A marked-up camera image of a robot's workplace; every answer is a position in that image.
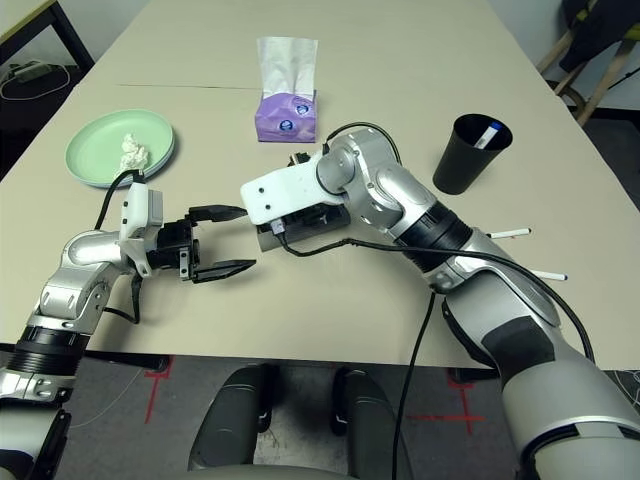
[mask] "red tape mark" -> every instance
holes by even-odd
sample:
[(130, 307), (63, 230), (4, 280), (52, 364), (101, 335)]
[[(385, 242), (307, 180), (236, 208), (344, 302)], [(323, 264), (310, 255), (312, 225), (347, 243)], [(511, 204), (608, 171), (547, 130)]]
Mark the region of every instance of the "red tape mark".
[[(457, 383), (451, 375), (447, 373), (447, 385), (449, 388), (458, 390), (460, 392), (460, 400), (462, 401), (462, 410), (464, 417), (471, 417), (469, 412), (469, 402), (467, 401), (467, 390), (473, 388), (472, 383)], [(471, 420), (465, 420), (467, 424), (467, 435), (473, 435), (473, 422)]]
[(162, 372), (144, 372), (144, 376), (147, 378), (153, 378), (153, 385), (151, 386), (151, 395), (149, 396), (149, 402), (147, 403), (147, 413), (144, 417), (145, 425), (151, 421), (151, 413), (153, 412), (153, 404), (156, 401), (156, 392), (158, 391), (158, 382), (163, 379), (166, 380), (171, 374), (171, 366), (173, 365), (174, 356), (169, 357), (169, 364)]
[(410, 420), (442, 421), (442, 422), (484, 422), (485, 417), (468, 415), (407, 415)]

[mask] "logo on tissue box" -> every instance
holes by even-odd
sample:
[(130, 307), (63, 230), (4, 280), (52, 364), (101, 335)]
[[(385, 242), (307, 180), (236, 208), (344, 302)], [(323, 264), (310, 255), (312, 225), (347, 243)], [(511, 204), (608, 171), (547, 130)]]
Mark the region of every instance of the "logo on tissue box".
[(282, 130), (283, 132), (289, 132), (291, 130), (293, 130), (293, 122), (291, 120), (283, 120), (280, 122), (280, 125), (278, 126), (278, 128), (280, 130)]

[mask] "power strip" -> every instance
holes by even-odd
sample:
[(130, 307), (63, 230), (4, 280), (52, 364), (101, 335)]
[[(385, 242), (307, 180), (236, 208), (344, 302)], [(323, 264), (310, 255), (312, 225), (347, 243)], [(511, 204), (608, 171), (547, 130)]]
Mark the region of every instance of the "power strip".
[(52, 71), (53, 69), (51, 68), (51, 65), (32, 61), (18, 67), (11, 73), (12, 77), (15, 78), (18, 83), (27, 83), (31, 80), (35, 80), (36, 78), (40, 78)]

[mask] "wall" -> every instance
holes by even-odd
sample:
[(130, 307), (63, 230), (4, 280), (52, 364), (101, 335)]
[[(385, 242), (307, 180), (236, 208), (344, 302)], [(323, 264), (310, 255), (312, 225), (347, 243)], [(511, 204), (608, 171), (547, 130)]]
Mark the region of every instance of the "wall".
[[(148, 1), (60, 0), (60, 4), (89, 52), (97, 60)], [(534, 64), (549, 51), (565, 31), (564, 21), (560, 15), (561, 0), (488, 1)], [(593, 91), (611, 60), (615, 48), (617, 47), (614, 45), (592, 60), (578, 78), (574, 87), (583, 96), (588, 97)], [(42, 32), (18, 52), (12, 58), (12, 62), (23, 63), (31, 58), (52, 63), (73, 63), (51, 28)], [(640, 46), (636, 47), (621, 76), (638, 66), (640, 66)], [(554, 80), (560, 79), (562, 75), (563, 71), (558, 67), (545, 73), (546, 78)], [(640, 110), (640, 73), (611, 90), (600, 106)]]

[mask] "tissue box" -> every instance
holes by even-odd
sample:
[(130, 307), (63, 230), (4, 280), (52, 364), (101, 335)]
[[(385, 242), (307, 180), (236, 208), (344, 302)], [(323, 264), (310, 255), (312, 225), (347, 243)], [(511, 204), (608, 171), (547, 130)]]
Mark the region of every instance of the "tissue box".
[(258, 39), (262, 74), (262, 99), (255, 116), (258, 141), (315, 142), (317, 48), (318, 41), (308, 38)]
[(292, 93), (262, 98), (256, 112), (259, 142), (314, 143), (316, 102)]

